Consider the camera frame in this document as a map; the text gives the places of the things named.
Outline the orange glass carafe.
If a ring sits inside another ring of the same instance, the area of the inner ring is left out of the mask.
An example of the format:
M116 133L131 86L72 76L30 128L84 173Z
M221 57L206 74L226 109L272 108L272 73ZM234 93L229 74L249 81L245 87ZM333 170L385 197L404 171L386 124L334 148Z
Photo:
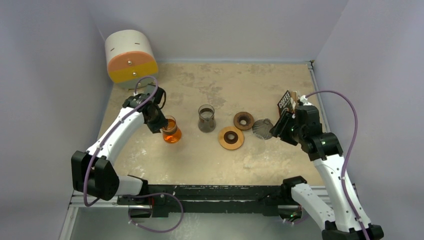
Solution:
M168 125L161 129L163 140L168 144L175 144L182 138L182 132L173 116L166 115L165 118Z

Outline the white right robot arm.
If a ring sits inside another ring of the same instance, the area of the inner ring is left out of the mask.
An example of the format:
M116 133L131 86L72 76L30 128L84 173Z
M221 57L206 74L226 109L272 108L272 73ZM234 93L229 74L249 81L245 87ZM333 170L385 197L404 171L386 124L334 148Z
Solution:
M283 180L280 196L288 204L300 204L321 230L324 240L381 240L384 231L373 224L364 211L344 167L345 157L339 139L323 132L319 110L300 105L283 110L269 131L273 137L293 146L300 145L322 178L331 205L312 193L301 177Z

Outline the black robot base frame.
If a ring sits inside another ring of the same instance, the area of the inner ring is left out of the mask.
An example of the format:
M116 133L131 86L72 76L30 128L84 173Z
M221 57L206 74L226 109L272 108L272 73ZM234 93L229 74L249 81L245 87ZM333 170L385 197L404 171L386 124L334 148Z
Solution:
M288 216L280 206L294 206L291 189L305 184L302 176L284 179L281 185L171 185L149 184L137 196L124 195L118 205L152 207L152 217L170 213L261 214Z

